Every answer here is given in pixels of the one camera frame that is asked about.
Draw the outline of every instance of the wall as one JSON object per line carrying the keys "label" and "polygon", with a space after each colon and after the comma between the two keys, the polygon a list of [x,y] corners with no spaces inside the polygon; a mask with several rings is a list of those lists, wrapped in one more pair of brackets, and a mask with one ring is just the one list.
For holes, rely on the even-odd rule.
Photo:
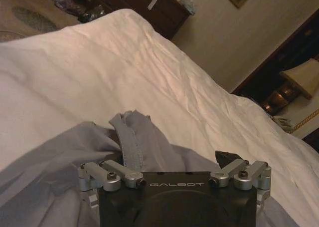
{"label": "wall", "polygon": [[233,91],[319,8],[319,0],[194,0],[173,42],[219,85]]}

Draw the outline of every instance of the white bedsheet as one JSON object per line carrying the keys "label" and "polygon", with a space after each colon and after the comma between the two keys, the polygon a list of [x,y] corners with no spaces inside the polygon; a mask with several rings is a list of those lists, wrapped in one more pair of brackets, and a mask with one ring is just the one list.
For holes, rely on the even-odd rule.
{"label": "white bedsheet", "polygon": [[109,126],[134,109],[172,144],[210,160],[221,150],[267,161],[272,196],[300,226],[319,226],[318,154],[228,94],[135,12],[0,44],[0,170],[82,121]]}

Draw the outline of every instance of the wooden dresser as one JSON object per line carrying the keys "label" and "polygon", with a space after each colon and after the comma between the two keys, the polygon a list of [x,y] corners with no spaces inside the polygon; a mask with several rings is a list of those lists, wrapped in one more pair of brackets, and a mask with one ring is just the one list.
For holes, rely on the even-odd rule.
{"label": "wooden dresser", "polygon": [[101,4],[106,13],[122,8],[130,8],[144,17],[153,28],[167,39],[172,39],[181,25],[189,17],[188,10],[175,0],[158,0],[148,10],[152,0],[91,0],[89,9]]}

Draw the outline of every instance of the lamp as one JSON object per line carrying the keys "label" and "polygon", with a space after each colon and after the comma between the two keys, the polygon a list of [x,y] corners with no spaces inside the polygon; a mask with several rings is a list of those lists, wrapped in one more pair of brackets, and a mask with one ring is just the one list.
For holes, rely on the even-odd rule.
{"label": "lamp", "polygon": [[293,83],[306,99],[311,99],[319,87],[319,61],[309,59],[305,63],[280,75]]}

